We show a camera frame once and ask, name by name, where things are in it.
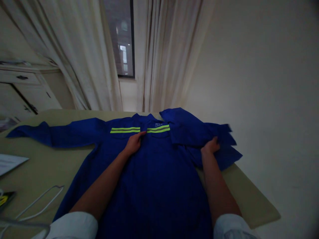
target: cabinet door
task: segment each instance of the cabinet door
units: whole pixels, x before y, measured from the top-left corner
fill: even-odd
[[[33,106],[33,109],[39,113],[49,109],[60,109],[54,97],[46,91],[43,86],[14,84],[18,91]]]
[[[10,84],[0,83],[0,104],[3,116],[14,117],[18,121],[35,115]]]

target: hand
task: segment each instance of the hand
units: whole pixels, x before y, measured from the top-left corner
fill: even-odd
[[[132,135],[129,138],[129,141],[127,142],[123,152],[126,153],[128,156],[131,156],[132,154],[137,152],[141,146],[141,136],[145,134],[146,134],[146,131],[139,132],[135,135]]]
[[[211,141],[208,141],[204,147],[200,150],[202,153],[214,154],[220,149],[220,145],[217,143],[217,136]]]

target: paper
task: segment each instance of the paper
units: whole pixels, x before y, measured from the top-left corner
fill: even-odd
[[[19,164],[27,161],[29,158],[0,154],[0,176],[14,169]]]

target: curtain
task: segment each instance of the curtain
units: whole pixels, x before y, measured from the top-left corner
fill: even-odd
[[[134,1],[137,110],[182,104],[215,0]]]
[[[122,111],[113,46],[99,0],[3,0],[30,46],[61,69],[81,110]]]

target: shirt cuff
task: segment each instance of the shirt cuff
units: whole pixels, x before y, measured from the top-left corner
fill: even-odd
[[[77,239],[95,239],[98,229],[97,220],[86,212],[71,212],[60,217],[50,225],[50,233],[46,239],[72,237]],[[45,231],[35,238],[43,238]]]
[[[221,215],[214,226],[214,238],[224,238],[224,235],[230,230],[239,230],[251,234],[252,231],[249,228],[245,220],[235,214]]]

